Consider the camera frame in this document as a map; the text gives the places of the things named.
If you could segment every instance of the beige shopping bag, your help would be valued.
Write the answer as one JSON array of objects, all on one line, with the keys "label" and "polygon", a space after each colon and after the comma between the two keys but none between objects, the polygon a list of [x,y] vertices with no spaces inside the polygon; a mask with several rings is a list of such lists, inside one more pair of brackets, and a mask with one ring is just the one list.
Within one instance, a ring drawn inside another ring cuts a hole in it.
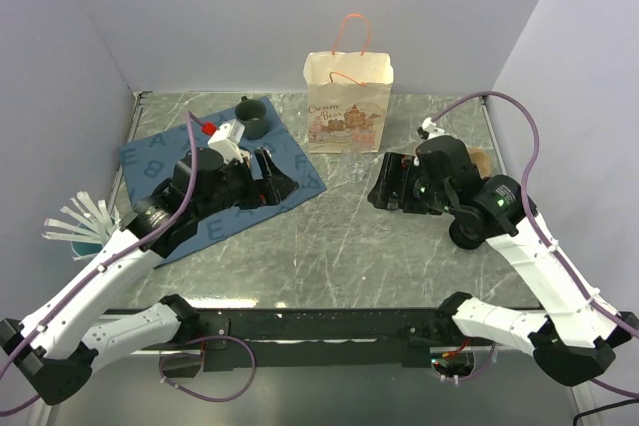
[{"label": "beige shopping bag", "polygon": [[[337,52],[348,19],[358,17],[368,28],[361,52]],[[394,80],[390,56],[367,52],[370,23],[361,14],[347,15],[331,52],[311,52],[303,74],[308,86],[309,151],[339,153],[351,143],[377,152]]]}]

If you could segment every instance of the black cup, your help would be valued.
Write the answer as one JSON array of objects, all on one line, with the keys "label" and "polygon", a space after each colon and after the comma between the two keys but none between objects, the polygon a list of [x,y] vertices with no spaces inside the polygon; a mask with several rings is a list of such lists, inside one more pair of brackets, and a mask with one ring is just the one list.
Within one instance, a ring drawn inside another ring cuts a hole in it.
[{"label": "black cup", "polygon": [[236,105],[236,118],[244,125],[243,135],[249,140],[263,137],[269,130],[267,108],[259,100],[242,97]]}]

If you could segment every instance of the blue towel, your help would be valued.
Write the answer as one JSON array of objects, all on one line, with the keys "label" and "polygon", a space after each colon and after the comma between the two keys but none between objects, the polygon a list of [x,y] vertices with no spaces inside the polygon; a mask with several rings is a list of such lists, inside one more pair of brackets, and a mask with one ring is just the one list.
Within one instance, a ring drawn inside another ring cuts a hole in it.
[{"label": "blue towel", "polygon": [[[279,205],[243,211],[232,207],[201,221],[198,234],[178,246],[162,264],[223,241],[254,224],[290,210],[326,190],[320,175],[298,143],[291,137],[269,99],[262,97],[260,100],[267,107],[269,131],[257,140],[242,138],[240,147],[251,152],[257,148],[266,147],[271,152],[276,166],[285,175],[296,180],[300,186]],[[229,108],[203,117],[203,120],[219,125],[234,117],[234,108]],[[194,131],[198,147],[206,147],[208,136],[200,129],[194,128]],[[120,147],[120,162],[131,204],[150,195],[159,182],[172,175],[174,164],[185,155],[188,149],[189,137],[186,125],[134,140]],[[251,162],[251,173],[254,178],[261,176],[257,162]]]}]

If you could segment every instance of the bag handle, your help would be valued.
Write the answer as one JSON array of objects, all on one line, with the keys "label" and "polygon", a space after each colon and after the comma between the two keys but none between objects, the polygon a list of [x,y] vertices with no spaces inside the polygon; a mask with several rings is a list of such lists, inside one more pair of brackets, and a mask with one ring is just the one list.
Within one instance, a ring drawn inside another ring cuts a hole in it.
[{"label": "bag handle", "polygon": [[336,72],[335,70],[333,70],[332,72],[330,72],[330,74],[328,74],[330,76],[330,81],[334,82],[334,80],[332,79],[333,74],[335,75],[341,75],[343,77],[346,77],[349,80],[353,80],[356,84],[361,85],[363,87],[366,86],[366,82],[358,82],[356,79],[354,79],[353,77],[351,77],[350,75],[347,74],[343,74],[342,72]]},{"label": "bag handle", "polygon": [[348,22],[348,19],[352,19],[353,17],[357,17],[359,19],[363,19],[363,21],[366,23],[366,27],[368,28],[368,36],[366,37],[366,44],[363,46],[363,50],[361,51],[361,54],[363,55],[364,52],[366,50],[368,50],[368,47],[370,46],[370,39],[372,38],[372,27],[370,27],[370,22],[368,22],[368,19],[366,19],[361,14],[348,14],[343,19],[343,22],[341,22],[341,28],[339,29],[339,35],[337,35],[337,40],[335,40],[335,45],[332,47],[332,54],[333,55],[335,55],[335,50],[337,50],[337,44],[339,43],[339,41],[341,40],[341,36],[343,35],[343,29],[346,27],[346,22]]}]

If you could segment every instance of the table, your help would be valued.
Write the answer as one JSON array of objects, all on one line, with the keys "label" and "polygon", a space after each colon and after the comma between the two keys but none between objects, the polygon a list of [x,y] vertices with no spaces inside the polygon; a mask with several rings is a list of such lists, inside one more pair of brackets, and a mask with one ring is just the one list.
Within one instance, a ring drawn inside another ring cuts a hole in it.
[{"label": "table", "polygon": [[[144,93],[134,116],[135,138],[233,106],[240,95],[270,98],[291,135],[307,151],[304,93]],[[328,189],[291,211],[162,266],[126,291],[114,308],[144,308],[177,293],[198,308],[437,307],[456,291],[500,306],[536,307],[515,271],[484,245],[468,252],[448,237],[446,216],[375,209],[366,199],[386,151],[413,153],[417,126],[454,96],[392,95],[378,154],[367,154],[364,179],[346,180],[340,154],[308,154]],[[502,171],[485,108],[469,102],[439,123],[469,146],[482,147]],[[114,192],[130,209],[124,181]]]}]

